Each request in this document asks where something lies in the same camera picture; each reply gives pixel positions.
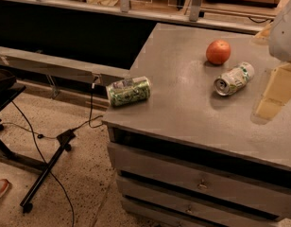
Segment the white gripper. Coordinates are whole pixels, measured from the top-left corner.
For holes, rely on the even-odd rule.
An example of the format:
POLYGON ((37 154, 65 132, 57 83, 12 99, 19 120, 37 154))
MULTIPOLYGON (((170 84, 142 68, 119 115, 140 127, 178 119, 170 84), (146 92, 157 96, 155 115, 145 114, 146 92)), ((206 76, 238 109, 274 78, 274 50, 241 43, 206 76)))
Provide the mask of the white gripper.
POLYGON ((254 114, 272 120, 291 99, 291 0, 274 19, 269 34, 269 53, 289 61, 273 69, 254 114))

